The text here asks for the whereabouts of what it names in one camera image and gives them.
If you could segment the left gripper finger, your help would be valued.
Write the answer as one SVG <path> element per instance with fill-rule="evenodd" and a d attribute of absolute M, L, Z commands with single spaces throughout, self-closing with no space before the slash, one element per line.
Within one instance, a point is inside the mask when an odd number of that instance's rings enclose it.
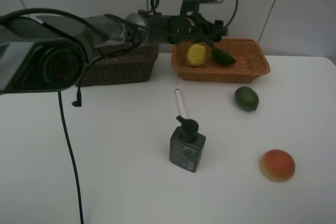
<path fill-rule="evenodd" d="M 213 44 L 213 42 L 209 39 L 206 39 L 206 44 L 210 47 L 211 49 L 211 55 L 215 56 L 218 53 L 218 48 L 215 47 L 215 45 Z"/>

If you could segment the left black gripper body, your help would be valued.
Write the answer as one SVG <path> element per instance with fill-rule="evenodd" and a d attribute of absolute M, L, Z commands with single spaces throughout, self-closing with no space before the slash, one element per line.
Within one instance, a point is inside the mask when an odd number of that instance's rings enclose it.
<path fill-rule="evenodd" d="M 186 41 L 204 42 L 212 44 L 219 42 L 222 37 L 228 35 L 228 28 L 222 20 L 215 20 L 213 23 L 207 21 L 201 14 L 196 17 L 173 16 L 168 24 L 170 44 L 180 44 Z"/>

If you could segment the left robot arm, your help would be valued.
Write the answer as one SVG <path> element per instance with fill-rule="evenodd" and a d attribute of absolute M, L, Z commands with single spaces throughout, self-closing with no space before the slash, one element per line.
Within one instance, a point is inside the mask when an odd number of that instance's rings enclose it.
<path fill-rule="evenodd" d="M 139 11 L 81 18 L 68 12 L 31 8 L 1 17 L 1 94 L 58 92 L 80 81 L 97 47 L 133 48 L 185 41 L 218 41 L 227 25 L 200 14 L 170 16 Z"/>

